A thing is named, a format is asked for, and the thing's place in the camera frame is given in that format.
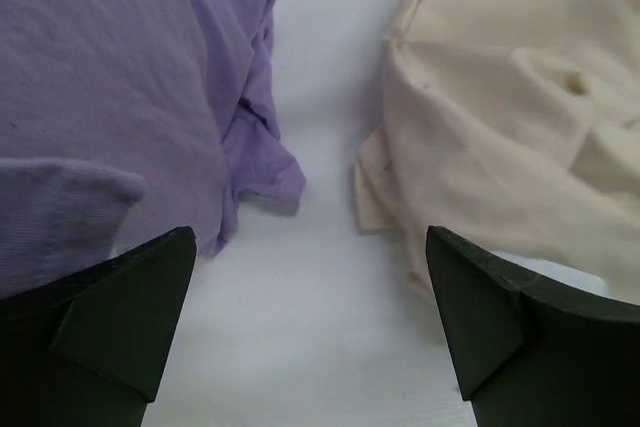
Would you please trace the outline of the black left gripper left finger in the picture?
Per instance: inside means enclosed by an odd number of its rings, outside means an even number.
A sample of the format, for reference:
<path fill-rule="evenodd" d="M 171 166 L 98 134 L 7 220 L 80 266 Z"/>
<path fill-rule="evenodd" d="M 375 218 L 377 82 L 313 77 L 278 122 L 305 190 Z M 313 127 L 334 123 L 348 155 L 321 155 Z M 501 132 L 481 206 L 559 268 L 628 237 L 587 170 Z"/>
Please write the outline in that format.
<path fill-rule="evenodd" d="M 2 425 L 141 425 L 159 391 L 195 260 L 195 234 L 179 227 L 2 299 Z"/>

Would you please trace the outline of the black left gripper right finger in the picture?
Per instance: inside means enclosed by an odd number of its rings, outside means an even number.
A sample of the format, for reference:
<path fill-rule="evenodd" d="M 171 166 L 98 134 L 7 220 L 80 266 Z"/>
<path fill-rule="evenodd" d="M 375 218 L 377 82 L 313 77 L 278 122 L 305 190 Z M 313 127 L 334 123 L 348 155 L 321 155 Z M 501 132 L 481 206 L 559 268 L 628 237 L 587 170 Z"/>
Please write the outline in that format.
<path fill-rule="evenodd" d="M 493 255 L 444 227 L 425 255 L 480 426 L 636 426 L 639 308 Z"/>

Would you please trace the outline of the beige trousers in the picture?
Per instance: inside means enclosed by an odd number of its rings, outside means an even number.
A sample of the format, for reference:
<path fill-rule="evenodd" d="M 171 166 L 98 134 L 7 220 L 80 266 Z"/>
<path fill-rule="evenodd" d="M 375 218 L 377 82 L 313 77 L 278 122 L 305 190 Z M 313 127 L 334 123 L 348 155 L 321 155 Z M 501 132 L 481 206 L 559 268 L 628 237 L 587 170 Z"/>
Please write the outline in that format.
<path fill-rule="evenodd" d="M 401 0 L 383 122 L 355 164 L 359 223 L 427 230 L 601 278 L 639 299 L 639 0 Z"/>

